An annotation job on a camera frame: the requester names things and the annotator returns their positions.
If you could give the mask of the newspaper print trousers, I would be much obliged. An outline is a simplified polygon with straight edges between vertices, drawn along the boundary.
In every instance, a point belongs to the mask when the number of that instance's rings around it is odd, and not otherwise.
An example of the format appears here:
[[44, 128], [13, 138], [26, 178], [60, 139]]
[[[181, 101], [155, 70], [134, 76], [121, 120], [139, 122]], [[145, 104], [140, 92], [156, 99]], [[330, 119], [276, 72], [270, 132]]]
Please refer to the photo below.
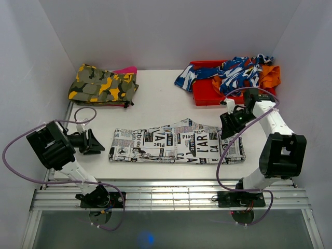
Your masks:
[[222, 128], [199, 124], [187, 118], [174, 124], [148, 129], [116, 129], [109, 161], [184, 164], [243, 163], [242, 138], [230, 145], [222, 140]]

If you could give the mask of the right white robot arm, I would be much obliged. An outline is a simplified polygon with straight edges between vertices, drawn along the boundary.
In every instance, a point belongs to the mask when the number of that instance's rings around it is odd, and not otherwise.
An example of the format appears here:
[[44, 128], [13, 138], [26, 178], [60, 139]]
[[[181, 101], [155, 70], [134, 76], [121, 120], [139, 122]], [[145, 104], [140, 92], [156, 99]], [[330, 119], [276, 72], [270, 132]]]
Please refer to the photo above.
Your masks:
[[220, 208], [245, 206], [264, 207], [263, 191], [275, 182], [287, 180], [300, 174], [307, 140], [296, 134], [284, 122], [277, 106], [276, 96], [261, 88], [242, 88], [244, 105], [235, 104], [228, 95], [222, 101], [227, 112], [220, 116], [221, 138], [236, 141], [240, 133], [258, 121], [266, 142], [258, 161], [258, 168], [239, 180], [234, 190], [217, 193]]

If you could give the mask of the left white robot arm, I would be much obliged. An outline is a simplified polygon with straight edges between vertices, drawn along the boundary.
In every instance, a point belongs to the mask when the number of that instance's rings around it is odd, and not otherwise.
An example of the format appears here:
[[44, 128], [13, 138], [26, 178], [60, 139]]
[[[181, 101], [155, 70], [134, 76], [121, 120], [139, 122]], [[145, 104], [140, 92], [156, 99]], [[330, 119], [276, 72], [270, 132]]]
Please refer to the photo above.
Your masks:
[[66, 175], [80, 189], [76, 198], [93, 208], [110, 204], [110, 195], [97, 179], [77, 161], [76, 149], [83, 155], [98, 155], [105, 150], [91, 129], [68, 134], [58, 122], [52, 121], [26, 136], [33, 151], [47, 169]]

